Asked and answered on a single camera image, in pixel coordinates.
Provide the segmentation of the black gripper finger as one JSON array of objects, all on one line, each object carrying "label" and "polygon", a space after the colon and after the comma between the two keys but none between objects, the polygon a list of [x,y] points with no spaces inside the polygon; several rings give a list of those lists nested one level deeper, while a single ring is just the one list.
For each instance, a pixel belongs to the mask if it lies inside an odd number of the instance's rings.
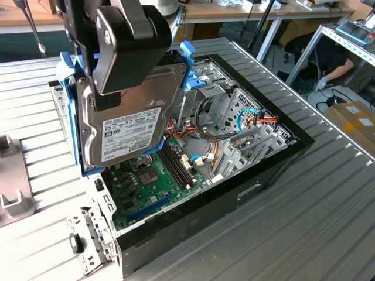
[{"label": "black gripper finger", "polygon": [[172,42],[168,22],[153,5],[99,6],[99,58],[93,70],[93,107],[121,103],[121,92],[143,83]]}]

